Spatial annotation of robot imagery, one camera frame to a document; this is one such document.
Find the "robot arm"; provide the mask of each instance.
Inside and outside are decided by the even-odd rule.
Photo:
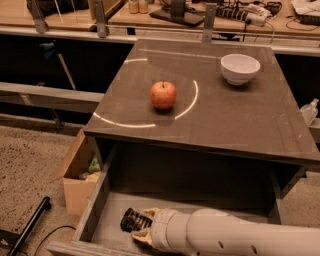
[[[139,232],[159,251],[188,256],[320,255],[320,229],[254,223],[215,209],[193,214],[162,209],[133,237]]]

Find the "drawer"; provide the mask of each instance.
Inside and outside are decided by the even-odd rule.
[[[115,142],[73,242],[53,242],[48,250],[53,255],[162,254],[121,230],[128,208],[138,212],[171,208],[183,213],[215,208],[267,223],[275,198],[271,174],[283,167],[262,160]]]

